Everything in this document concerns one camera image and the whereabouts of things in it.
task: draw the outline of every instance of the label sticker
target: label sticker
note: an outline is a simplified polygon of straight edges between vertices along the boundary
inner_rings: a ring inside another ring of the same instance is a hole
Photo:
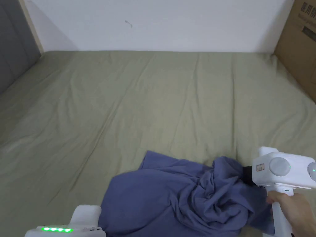
[[[264,170],[264,164],[257,165],[257,171]]]

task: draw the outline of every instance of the white wall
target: white wall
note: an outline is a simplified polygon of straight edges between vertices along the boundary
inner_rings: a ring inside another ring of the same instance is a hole
[[[25,1],[45,51],[273,52],[293,4],[292,0]]]

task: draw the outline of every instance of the cardboard box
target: cardboard box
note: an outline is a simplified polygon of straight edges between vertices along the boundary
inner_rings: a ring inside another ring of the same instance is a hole
[[[295,0],[274,54],[316,102],[316,0]]]

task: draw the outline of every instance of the finger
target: finger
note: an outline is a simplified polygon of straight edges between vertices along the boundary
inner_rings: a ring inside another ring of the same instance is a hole
[[[274,203],[274,200],[271,197],[267,197],[267,203],[272,204]]]
[[[270,192],[268,192],[268,199],[272,200],[272,203],[273,202],[280,202],[283,195],[284,195],[284,193],[280,193],[277,191],[270,191]]]

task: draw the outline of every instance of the gray headboard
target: gray headboard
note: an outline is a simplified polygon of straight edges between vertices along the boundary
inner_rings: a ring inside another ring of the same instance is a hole
[[[33,66],[40,51],[18,0],[0,0],[0,94]]]

